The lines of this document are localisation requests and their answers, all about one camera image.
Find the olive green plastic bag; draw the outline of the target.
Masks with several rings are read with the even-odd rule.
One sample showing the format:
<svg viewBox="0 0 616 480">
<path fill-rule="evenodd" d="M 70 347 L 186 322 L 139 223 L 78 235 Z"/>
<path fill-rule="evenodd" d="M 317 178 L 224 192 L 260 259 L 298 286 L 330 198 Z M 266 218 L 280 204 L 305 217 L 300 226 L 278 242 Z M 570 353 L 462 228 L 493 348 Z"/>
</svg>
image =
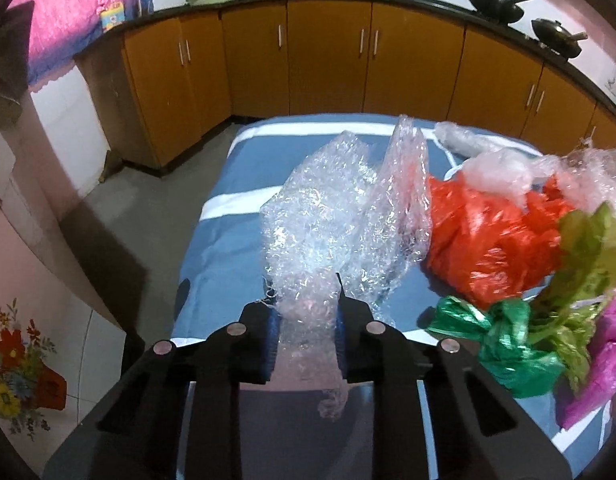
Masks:
<svg viewBox="0 0 616 480">
<path fill-rule="evenodd" d="M 608 203 L 592 214 L 574 210 L 559 220 L 560 263 L 531 301 L 528 341 L 554 352 L 573 391 L 591 367 L 588 344 L 596 321 L 616 291 L 616 217 Z"/>
</svg>

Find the clear bubble wrap sheet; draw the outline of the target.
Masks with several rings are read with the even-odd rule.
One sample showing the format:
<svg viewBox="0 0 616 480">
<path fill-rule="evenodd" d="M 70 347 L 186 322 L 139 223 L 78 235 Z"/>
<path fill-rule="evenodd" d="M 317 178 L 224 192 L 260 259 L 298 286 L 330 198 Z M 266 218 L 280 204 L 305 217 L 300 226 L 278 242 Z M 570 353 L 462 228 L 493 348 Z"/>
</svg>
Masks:
<svg viewBox="0 0 616 480">
<path fill-rule="evenodd" d="M 431 238 L 428 148 L 413 119 L 399 117 L 383 161 L 350 131 L 308 156 L 260 209 L 265 274 L 282 317 L 281 356 L 317 412 L 337 419 L 349 388 L 339 370 L 339 295 L 384 304 L 427 255 Z"/>
</svg>

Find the brown lower kitchen cabinets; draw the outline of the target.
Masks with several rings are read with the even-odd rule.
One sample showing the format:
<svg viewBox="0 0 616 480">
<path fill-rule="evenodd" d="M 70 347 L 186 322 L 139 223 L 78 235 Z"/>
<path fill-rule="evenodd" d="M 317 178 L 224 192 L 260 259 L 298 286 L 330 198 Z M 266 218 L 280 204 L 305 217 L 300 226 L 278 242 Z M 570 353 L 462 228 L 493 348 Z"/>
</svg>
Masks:
<svg viewBox="0 0 616 480">
<path fill-rule="evenodd" d="M 80 53 L 110 147 L 162 172 L 232 118 L 407 114 L 565 154 L 616 106 L 561 56 L 423 0 L 242 0 L 118 26 Z"/>
</svg>

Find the dark green plastic bag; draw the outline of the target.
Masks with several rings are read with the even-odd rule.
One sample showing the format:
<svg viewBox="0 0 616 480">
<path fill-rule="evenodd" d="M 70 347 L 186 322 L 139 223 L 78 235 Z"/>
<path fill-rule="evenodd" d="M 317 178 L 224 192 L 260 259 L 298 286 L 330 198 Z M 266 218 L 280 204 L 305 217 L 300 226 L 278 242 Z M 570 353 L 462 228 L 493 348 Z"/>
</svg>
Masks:
<svg viewBox="0 0 616 480">
<path fill-rule="evenodd" d="M 505 299 L 483 311 L 446 296 L 438 301 L 427 330 L 479 344 L 479 363 L 517 399 L 543 396 L 553 390 L 565 365 L 554 351 L 529 342 L 531 308 L 522 299 Z"/>
</svg>

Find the magenta plastic bag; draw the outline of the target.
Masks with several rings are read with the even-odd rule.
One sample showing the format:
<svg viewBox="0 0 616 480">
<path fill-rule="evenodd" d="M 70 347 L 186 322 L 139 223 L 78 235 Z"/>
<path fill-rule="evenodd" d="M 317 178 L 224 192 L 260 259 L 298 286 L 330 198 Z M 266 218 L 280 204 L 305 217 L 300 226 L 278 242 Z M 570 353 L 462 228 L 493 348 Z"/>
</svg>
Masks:
<svg viewBox="0 0 616 480">
<path fill-rule="evenodd" d="M 603 310 L 588 346 L 592 364 L 583 389 L 565 407 L 559 426 L 570 429 L 616 393 L 616 299 Z"/>
</svg>

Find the blue white striped tablecloth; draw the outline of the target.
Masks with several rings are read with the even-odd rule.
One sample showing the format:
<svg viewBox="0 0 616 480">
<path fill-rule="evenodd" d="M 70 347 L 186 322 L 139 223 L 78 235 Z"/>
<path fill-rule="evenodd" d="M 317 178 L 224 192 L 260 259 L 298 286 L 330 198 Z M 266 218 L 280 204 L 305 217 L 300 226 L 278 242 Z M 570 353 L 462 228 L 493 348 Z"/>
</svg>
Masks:
<svg viewBox="0 0 616 480">
<path fill-rule="evenodd" d="M 354 133 L 378 164 L 393 116 L 315 114 L 261 120 L 238 131 L 219 180 L 204 203 L 180 270 L 172 337 L 196 344 L 265 296 L 260 207 L 309 155 L 340 133 Z M 242 395 L 248 479 L 364 479 L 369 474 L 373 398 L 350 390 L 340 419 L 320 416 L 321 390 L 279 364 L 279 388 L 249 386 Z"/>
</svg>

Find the orange plastic bag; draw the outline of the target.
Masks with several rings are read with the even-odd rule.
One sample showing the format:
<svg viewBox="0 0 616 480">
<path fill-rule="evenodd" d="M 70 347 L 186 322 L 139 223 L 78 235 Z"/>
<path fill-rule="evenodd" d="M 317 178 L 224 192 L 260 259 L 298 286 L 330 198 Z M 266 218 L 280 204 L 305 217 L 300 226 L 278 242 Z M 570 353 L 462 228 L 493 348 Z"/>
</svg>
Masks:
<svg viewBox="0 0 616 480">
<path fill-rule="evenodd" d="M 541 285 L 560 263 L 558 222 L 573 211 L 556 179 L 524 196 L 507 198 L 454 180 L 428 179 L 433 232 L 427 268 L 481 310 Z"/>
</svg>

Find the clear white plastic bag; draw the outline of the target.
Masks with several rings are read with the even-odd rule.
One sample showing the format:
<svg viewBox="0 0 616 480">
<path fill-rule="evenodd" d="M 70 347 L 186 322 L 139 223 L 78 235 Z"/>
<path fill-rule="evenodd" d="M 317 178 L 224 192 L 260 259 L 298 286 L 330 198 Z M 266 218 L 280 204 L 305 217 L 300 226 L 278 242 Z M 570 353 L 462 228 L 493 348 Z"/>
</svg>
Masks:
<svg viewBox="0 0 616 480">
<path fill-rule="evenodd" d="M 588 214 L 608 203 L 616 217 L 616 148 L 583 148 L 565 156 L 541 155 L 517 141 L 477 133 L 454 122 L 438 122 L 442 148 L 465 158 L 460 173 L 471 188 L 503 196 L 522 207 L 526 194 L 556 179 L 564 199 Z"/>
</svg>

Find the black wok right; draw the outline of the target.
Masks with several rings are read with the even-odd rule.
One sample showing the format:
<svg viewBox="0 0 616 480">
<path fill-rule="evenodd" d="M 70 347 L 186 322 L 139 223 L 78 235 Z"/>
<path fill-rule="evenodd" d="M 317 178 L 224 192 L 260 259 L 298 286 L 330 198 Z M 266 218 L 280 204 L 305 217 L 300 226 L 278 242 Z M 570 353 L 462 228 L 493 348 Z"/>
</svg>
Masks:
<svg viewBox="0 0 616 480">
<path fill-rule="evenodd" d="M 582 49 L 579 42 L 588 39 L 587 32 L 572 34 L 562 26 L 561 22 L 536 18 L 531 21 L 536 38 L 550 50 L 555 51 L 563 58 L 576 58 Z"/>
</svg>

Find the black wok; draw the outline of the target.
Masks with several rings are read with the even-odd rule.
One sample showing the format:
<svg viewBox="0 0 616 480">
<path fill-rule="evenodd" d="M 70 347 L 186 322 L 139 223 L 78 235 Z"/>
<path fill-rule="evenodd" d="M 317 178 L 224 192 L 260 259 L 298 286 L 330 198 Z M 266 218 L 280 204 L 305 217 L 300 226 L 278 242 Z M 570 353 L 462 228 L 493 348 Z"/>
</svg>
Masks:
<svg viewBox="0 0 616 480">
<path fill-rule="evenodd" d="M 519 5 L 530 0 L 468 0 L 475 10 L 498 24 L 509 25 L 521 20 L 524 9 Z"/>
<path fill-rule="evenodd" d="M 563 58 L 576 58 L 582 49 L 579 42 L 588 39 L 587 32 L 572 34 L 562 26 L 561 22 L 536 18 L 531 21 L 536 38 L 550 50 L 555 51 Z"/>
</svg>

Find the colourful small package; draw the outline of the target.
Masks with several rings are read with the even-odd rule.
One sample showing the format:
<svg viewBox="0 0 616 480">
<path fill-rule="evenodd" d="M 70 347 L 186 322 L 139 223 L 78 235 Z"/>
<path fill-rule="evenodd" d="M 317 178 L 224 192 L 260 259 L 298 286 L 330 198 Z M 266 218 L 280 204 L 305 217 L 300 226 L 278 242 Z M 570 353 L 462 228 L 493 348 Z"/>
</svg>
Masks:
<svg viewBox="0 0 616 480">
<path fill-rule="evenodd" d="M 125 6 L 122 1 L 110 3 L 101 13 L 100 21 L 104 32 L 122 24 L 126 20 Z"/>
</svg>

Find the black wok left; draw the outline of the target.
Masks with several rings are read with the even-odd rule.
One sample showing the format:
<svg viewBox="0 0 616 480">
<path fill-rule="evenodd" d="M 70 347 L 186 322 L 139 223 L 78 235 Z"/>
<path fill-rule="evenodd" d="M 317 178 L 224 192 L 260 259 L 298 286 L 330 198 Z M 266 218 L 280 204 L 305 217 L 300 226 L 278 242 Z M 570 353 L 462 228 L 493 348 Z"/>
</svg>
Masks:
<svg viewBox="0 0 616 480">
<path fill-rule="evenodd" d="M 521 20 L 524 9 L 519 5 L 530 0 L 468 0 L 475 10 L 498 24 L 509 25 Z"/>
</svg>

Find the pink blue curtain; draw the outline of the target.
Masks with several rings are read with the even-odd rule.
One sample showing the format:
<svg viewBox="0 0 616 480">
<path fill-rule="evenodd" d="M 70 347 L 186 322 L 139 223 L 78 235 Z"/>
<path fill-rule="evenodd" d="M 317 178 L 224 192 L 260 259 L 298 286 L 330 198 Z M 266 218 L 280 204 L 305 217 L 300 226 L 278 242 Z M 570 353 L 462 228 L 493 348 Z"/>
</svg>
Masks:
<svg viewBox="0 0 616 480">
<path fill-rule="evenodd" d="M 33 87 L 68 64 L 73 56 L 104 32 L 103 15 L 119 10 L 127 21 L 140 10 L 151 11 L 153 0 L 12 0 L 31 1 L 27 81 Z"/>
</svg>

